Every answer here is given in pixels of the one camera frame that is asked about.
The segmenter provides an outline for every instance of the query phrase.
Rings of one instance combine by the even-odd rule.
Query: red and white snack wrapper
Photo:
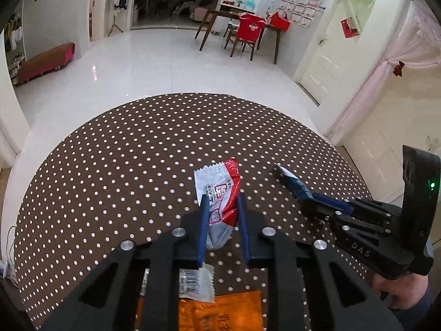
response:
[[[237,160],[232,158],[195,170],[195,187],[199,205],[204,194],[210,200],[207,248],[220,249],[230,238],[237,221],[236,199],[240,190]]]

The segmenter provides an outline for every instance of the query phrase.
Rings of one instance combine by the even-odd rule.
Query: sheer curtain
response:
[[[356,21],[358,31],[362,33],[372,12],[375,0],[344,0],[344,2],[347,12]]]
[[[378,101],[387,77],[400,62],[404,63],[403,73],[406,68],[431,68],[441,63],[441,26],[413,1],[402,29],[392,38],[383,60],[331,127],[327,136],[332,144],[348,137],[359,126]]]

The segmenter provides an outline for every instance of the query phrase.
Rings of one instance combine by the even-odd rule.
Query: black gripper frame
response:
[[[339,247],[390,280],[409,272],[427,275],[434,262],[429,233],[437,207],[440,158],[403,146],[403,160],[403,208],[359,198],[347,201],[344,209],[335,201],[323,201],[323,196],[321,201],[302,202],[306,216],[329,222]]]
[[[321,241],[317,248],[274,228],[265,235],[264,216],[247,209],[243,194],[237,206],[244,261],[250,268],[268,269],[268,330],[304,330],[302,278],[312,330],[402,330],[392,312],[330,244]]]
[[[184,236],[170,230],[128,250],[118,245],[43,323],[43,331],[133,331],[145,270],[149,269],[140,331],[177,331],[179,269],[198,269],[205,257],[209,201],[182,217]]]

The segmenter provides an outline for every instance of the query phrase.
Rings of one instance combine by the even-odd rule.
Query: red bow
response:
[[[393,69],[393,74],[396,76],[400,76],[403,77],[403,67],[404,67],[404,62],[402,61],[398,61],[399,65],[396,65],[395,68]]]

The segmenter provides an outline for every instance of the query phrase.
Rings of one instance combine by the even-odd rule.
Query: round table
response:
[[[334,245],[276,181],[274,162],[313,192],[368,197],[326,141],[268,107],[215,94],[169,94],[127,103],[84,124],[50,153],[29,185],[15,237],[21,297],[36,327],[122,240],[155,240],[197,209],[193,171],[237,158],[248,207],[293,239]],[[361,277],[366,269],[341,254]],[[239,233],[207,251],[217,295],[262,291],[266,271],[243,264]],[[308,328],[305,313],[305,327]]]

